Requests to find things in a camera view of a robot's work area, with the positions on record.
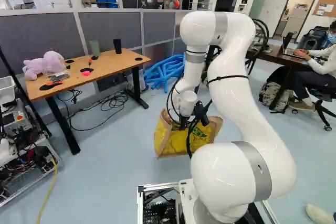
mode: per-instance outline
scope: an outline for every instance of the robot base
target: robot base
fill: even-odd
[[[158,217],[151,210],[148,210],[146,206],[148,206],[148,204],[157,205],[161,201],[161,203],[165,202],[160,195],[164,195],[168,199],[171,198],[172,200],[170,201],[176,203],[175,206],[172,206],[170,203],[169,207],[167,207],[166,215],[162,217],[163,224],[200,224],[201,222],[196,222],[196,220],[201,219],[199,217],[200,214],[206,217],[206,222],[204,223],[220,223],[213,216],[208,216],[206,214],[208,211],[203,203],[197,200],[198,195],[195,191],[192,179],[182,180],[179,183],[141,185],[138,186],[137,195],[138,224],[157,223]],[[170,215],[171,211],[174,210],[176,210],[175,217],[173,218],[175,221]],[[279,224],[267,201],[249,204],[246,214],[235,222],[235,224],[265,223]]]
[[[230,209],[225,215],[218,216],[219,221],[208,211],[203,202],[199,199],[192,179],[181,180],[179,183],[182,208],[185,222],[187,224],[223,224],[234,223],[239,220],[247,211],[248,205],[238,206]]]

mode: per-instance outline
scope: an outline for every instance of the cubicle partition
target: cubicle partition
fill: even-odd
[[[24,60],[41,58],[54,50],[64,58],[91,53],[89,41],[97,40],[102,51],[114,49],[113,39],[152,59],[150,65],[186,46],[179,33],[180,22],[189,11],[152,9],[12,10],[0,13],[0,46],[17,74]],[[0,77],[7,76],[0,63]]]

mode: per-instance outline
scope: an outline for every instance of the green cup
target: green cup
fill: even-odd
[[[91,46],[91,51],[93,53],[93,56],[98,58],[100,56],[98,41],[97,40],[90,40],[90,46]]]

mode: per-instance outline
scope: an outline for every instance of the laptop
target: laptop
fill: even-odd
[[[283,48],[283,42],[282,42],[282,46],[281,47],[282,47],[282,54],[283,55],[287,55],[287,56],[298,58],[298,59],[303,59],[302,57],[300,57],[298,55],[294,55],[294,50],[296,50],[296,49],[291,49],[291,48],[284,49]]]

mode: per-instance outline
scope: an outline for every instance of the face mask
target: face mask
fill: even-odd
[[[336,34],[328,33],[328,41],[332,44],[336,44]]]

